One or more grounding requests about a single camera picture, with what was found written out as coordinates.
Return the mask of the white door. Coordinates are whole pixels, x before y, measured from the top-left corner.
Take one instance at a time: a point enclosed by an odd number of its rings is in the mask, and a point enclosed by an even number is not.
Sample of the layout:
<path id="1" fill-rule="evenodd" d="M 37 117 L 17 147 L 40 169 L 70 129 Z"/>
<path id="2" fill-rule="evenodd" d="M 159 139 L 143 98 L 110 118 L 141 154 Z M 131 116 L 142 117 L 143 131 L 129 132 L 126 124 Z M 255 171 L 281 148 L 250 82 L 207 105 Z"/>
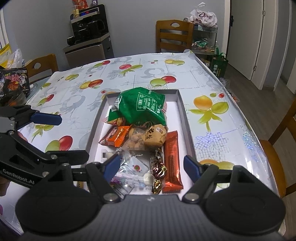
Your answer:
<path id="1" fill-rule="evenodd" d="M 278 28 L 278 1 L 231 1 L 229 64 L 261 90 Z"/>

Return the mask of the brown peanut snack bag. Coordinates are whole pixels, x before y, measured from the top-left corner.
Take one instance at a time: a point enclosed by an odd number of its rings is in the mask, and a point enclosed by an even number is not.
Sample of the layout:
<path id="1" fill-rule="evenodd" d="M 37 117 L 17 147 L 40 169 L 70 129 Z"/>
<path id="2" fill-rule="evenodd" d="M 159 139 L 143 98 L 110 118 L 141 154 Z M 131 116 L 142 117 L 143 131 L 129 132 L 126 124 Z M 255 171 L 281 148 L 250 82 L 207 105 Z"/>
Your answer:
<path id="1" fill-rule="evenodd" d="M 144 130 L 132 127 L 128 133 L 127 140 L 122 146 L 125 151 L 146 151 L 160 148 L 166 141 L 167 129 L 158 124 Z"/>

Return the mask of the yellow paper bag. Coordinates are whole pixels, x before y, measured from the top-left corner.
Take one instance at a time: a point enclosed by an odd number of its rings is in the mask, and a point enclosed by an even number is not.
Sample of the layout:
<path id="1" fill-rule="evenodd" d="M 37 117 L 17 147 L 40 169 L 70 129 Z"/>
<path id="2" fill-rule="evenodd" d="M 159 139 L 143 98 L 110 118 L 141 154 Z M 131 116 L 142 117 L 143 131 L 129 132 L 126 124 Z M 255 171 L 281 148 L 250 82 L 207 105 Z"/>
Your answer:
<path id="1" fill-rule="evenodd" d="M 10 44 L 7 44 L 1 49 L 0 52 L 0 65 L 3 68 L 11 68 L 12 64 L 14 62 L 14 55 L 11 51 Z"/>

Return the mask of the wooden chair far left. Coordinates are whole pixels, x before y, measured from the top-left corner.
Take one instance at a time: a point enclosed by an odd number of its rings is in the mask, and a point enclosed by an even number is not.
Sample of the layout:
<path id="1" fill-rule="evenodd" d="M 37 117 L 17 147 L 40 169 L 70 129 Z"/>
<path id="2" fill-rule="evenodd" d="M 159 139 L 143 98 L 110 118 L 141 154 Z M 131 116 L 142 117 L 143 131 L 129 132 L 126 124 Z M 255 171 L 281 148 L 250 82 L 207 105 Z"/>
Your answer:
<path id="1" fill-rule="evenodd" d="M 30 60 L 25 64 L 25 68 L 27 69 L 29 79 L 48 70 L 51 70 L 52 74 L 59 71 L 55 54 L 48 54 L 46 56 Z"/>

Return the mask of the wooden chair far right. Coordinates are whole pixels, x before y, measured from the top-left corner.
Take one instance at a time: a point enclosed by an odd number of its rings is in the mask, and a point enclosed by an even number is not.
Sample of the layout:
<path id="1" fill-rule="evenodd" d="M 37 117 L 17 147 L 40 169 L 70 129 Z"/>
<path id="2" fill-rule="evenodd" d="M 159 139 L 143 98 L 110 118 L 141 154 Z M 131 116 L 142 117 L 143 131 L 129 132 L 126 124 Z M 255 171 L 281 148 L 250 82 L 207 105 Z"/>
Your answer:
<path id="1" fill-rule="evenodd" d="M 194 24 L 180 20 L 156 21 L 156 52 L 183 52 L 192 48 Z"/>

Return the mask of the black water dispenser cabinet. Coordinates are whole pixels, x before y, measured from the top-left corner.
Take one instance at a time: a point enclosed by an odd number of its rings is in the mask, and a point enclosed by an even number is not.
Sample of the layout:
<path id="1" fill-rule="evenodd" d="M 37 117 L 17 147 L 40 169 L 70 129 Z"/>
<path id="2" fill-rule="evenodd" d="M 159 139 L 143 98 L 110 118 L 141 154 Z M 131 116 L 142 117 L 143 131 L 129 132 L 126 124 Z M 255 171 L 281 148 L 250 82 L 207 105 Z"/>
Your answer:
<path id="1" fill-rule="evenodd" d="M 70 23 L 73 36 L 63 49 L 70 68 L 114 57 L 104 4 L 71 14 Z"/>

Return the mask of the black instant noodle pack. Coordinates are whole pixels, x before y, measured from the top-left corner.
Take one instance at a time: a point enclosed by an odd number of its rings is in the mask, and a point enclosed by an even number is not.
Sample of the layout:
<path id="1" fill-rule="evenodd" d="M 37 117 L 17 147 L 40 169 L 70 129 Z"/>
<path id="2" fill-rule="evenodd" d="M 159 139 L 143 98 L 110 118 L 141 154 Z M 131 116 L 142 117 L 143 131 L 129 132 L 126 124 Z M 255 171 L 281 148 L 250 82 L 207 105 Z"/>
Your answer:
<path id="1" fill-rule="evenodd" d="M 30 93 L 30 83 L 27 68 L 1 69 L 1 77 L 4 78 L 2 93 L 4 95 L 16 95 L 20 91 L 27 97 Z"/>

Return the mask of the green shopping bag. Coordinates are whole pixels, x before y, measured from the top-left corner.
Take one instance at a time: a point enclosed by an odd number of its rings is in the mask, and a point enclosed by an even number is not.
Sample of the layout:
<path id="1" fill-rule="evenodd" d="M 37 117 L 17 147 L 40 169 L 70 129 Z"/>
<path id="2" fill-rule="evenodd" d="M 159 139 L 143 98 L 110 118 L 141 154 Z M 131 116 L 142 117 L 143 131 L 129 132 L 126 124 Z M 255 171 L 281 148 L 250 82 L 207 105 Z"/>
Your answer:
<path id="1" fill-rule="evenodd" d="M 226 59 L 226 54 L 219 51 L 216 48 L 216 52 L 213 55 L 210 70 L 217 78 L 223 78 L 227 69 L 228 60 Z"/>

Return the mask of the orange square snack packet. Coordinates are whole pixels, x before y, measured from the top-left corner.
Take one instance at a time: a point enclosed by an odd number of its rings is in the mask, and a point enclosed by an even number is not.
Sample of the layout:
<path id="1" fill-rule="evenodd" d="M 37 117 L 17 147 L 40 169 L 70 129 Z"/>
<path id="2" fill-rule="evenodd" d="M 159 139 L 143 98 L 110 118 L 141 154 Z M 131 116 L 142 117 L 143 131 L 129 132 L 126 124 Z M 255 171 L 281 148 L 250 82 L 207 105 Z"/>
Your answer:
<path id="1" fill-rule="evenodd" d="M 119 148 L 125 142 L 131 126 L 111 126 L 106 135 L 98 142 L 103 146 Z"/>

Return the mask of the long orange snack bar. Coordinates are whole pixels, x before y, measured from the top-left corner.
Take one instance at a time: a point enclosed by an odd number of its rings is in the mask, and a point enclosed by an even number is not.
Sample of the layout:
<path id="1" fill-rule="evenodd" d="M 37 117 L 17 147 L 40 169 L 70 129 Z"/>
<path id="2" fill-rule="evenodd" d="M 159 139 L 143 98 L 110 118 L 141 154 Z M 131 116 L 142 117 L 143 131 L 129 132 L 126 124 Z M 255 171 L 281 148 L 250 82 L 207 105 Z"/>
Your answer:
<path id="1" fill-rule="evenodd" d="M 167 168 L 163 193 L 173 193 L 183 190 L 184 186 L 181 180 L 178 132 L 167 133 L 164 143 L 164 162 Z"/>

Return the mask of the clear plastic snack packet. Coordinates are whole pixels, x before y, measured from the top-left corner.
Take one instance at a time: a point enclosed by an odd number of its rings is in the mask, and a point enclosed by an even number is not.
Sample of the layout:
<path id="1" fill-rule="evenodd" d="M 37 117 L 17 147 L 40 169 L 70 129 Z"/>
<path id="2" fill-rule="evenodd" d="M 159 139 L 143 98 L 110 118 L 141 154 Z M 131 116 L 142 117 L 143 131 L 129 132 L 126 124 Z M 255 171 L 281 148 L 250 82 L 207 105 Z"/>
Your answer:
<path id="1" fill-rule="evenodd" d="M 154 177 L 151 174 L 149 151 L 123 151 L 118 172 L 111 186 L 120 198 L 128 194 L 148 194 L 152 190 Z"/>

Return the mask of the metal pot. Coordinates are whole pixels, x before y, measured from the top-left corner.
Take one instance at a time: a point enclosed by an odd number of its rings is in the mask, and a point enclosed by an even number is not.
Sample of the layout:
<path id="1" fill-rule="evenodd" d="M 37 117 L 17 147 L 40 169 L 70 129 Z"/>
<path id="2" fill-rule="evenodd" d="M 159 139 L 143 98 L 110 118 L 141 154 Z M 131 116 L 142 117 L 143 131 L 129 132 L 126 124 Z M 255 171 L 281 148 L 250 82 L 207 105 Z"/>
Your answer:
<path id="1" fill-rule="evenodd" d="M 10 92 L 1 97 L 1 107 L 22 106 L 27 103 L 27 99 L 22 90 Z"/>

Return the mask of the metal storage shelf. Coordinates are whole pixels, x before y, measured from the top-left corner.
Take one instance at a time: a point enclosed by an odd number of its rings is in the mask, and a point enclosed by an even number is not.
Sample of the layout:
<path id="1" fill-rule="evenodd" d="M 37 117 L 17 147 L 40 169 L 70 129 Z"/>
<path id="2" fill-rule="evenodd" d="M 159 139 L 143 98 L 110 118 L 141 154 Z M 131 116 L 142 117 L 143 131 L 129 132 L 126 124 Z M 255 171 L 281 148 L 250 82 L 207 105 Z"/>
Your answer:
<path id="1" fill-rule="evenodd" d="M 218 26 L 207 27 L 195 24 L 191 50 L 200 58 L 212 61 L 216 52 Z"/>

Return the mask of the fruit pattern tablecloth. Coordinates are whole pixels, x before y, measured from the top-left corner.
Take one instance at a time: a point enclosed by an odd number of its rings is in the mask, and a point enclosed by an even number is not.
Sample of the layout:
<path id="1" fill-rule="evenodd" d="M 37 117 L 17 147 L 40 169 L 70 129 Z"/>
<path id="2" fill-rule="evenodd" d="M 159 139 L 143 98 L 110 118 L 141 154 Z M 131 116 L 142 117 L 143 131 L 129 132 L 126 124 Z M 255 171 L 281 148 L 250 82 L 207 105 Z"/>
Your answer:
<path id="1" fill-rule="evenodd" d="M 85 150 L 82 165 L 61 164 L 24 191 L 15 190 L 20 240 L 282 240 L 285 205 L 257 138 L 218 78 L 189 50 L 103 60 L 55 72 L 27 105 L 58 114 L 58 126 L 18 131 L 41 150 Z M 179 194 L 112 195 L 97 149 L 111 106 L 143 87 L 166 97 L 168 131 L 181 138 Z M 193 183 L 189 155 L 202 165 Z"/>

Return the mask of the white Dove plastic bag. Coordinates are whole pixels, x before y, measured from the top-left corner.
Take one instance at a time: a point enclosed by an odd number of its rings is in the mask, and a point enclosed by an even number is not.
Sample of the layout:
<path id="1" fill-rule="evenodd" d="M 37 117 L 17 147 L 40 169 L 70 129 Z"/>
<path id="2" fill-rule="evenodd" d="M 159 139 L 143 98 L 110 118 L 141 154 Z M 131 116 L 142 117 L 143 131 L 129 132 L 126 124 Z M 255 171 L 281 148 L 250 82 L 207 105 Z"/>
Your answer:
<path id="1" fill-rule="evenodd" d="M 213 28 L 217 26 L 217 16 L 214 12 L 205 11 L 206 4 L 201 2 L 190 12 L 189 21 L 203 27 Z"/>

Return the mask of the green snack bag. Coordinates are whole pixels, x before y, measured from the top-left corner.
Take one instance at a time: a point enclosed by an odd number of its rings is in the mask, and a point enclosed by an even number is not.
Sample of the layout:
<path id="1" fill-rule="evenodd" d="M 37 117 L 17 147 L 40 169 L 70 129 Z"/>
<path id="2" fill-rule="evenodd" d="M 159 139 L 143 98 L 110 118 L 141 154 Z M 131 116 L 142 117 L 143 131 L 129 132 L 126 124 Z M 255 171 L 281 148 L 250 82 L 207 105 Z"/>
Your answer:
<path id="1" fill-rule="evenodd" d="M 137 87 L 118 95 L 111 106 L 107 122 L 117 126 L 166 126 L 166 110 L 164 94 Z"/>

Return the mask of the white shallow cardboard box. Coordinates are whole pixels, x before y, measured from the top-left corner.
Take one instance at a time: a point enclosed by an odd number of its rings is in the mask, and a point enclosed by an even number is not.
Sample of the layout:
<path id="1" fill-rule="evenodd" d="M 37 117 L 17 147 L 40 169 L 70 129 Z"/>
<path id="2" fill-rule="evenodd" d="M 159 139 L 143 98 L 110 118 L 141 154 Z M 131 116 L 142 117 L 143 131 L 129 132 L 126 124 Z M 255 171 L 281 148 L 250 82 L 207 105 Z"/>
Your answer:
<path id="1" fill-rule="evenodd" d="M 105 125 L 96 147 L 119 158 L 107 180 L 112 195 L 123 199 L 136 185 L 153 194 L 180 193 L 188 184 L 181 179 L 179 134 L 168 132 L 165 95 L 143 87 L 123 91 Z"/>

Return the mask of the red gold candy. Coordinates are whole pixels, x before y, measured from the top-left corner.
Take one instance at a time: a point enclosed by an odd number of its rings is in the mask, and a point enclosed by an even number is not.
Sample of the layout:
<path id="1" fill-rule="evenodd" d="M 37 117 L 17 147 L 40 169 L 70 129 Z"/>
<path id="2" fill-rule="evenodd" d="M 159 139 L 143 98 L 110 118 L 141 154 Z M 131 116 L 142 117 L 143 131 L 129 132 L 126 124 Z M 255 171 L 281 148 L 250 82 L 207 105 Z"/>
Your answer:
<path id="1" fill-rule="evenodd" d="M 152 193 L 160 194 L 163 189 L 164 179 L 167 175 L 167 167 L 164 164 L 164 155 L 161 148 L 155 150 L 150 158 L 151 174 L 154 177 Z"/>

